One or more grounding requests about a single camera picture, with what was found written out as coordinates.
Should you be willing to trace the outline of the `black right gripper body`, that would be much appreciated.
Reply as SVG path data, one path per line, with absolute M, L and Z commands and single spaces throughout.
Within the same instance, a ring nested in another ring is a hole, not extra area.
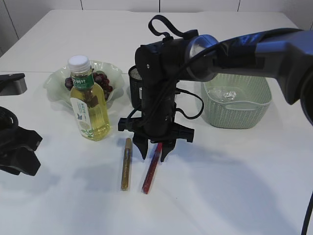
M 187 74 L 182 71 L 189 44 L 184 39 L 163 39 L 141 45 L 135 65 L 142 78 L 141 117 L 121 118 L 118 130 L 128 130 L 154 142 L 185 139 L 192 142 L 194 129 L 175 123 L 176 85 Z

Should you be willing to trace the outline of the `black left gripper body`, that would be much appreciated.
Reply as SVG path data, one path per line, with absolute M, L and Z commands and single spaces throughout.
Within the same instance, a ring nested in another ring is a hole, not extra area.
M 0 95 L 20 95 L 27 90 L 24 73 L 2 74 L 0 76 Z M 17 116 L 10 110 L 0 108 L 0 154 L 3 155 L 14 145 L 19 127 Z

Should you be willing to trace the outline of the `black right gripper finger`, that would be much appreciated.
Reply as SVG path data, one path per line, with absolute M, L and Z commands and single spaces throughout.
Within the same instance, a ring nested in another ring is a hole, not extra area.
M 134 133 L 133 143 L 139 149 L 142 159 L 146 159 L 148 152 L 148 139 L 146 137 L 140 136 L 137 133 Z
M 161 162 L 164 162 L 166 156 L 175 148 L 175 146 L 176 146 L 176 139 L 168 140 L 162 143 L 161 158 L 160 158 Z

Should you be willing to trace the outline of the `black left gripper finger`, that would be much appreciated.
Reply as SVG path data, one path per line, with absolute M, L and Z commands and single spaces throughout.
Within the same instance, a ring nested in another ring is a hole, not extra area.
M 17 143 L 29 151 L 36 151 L 43 138 L 34 130 L 17 129 Z
M 26 148 L 12 149 L 0 154 L 0 169 L 13 175 L 20 173 L 35 176 L 40 162 L 33 151 Z

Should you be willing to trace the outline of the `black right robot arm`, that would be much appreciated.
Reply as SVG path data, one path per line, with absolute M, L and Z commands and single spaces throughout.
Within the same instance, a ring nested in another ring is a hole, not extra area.
M 207 82 L 219 73 L 274 78 L 286 102 L 300 101 L 306 118 L 313 119 L 311 31 L 280 28 L 218 42 L 193 30 L 177 39 L 167 36 L 141 45 L 135 66 L 142 79 L 141 117 L 121 118 L 118 130 L 133 132 L 142 157 L 148 142 L 162 143 L 165 159 L 178 139 L 193 141 L 194 130 L 175 123 L 179 81 Z

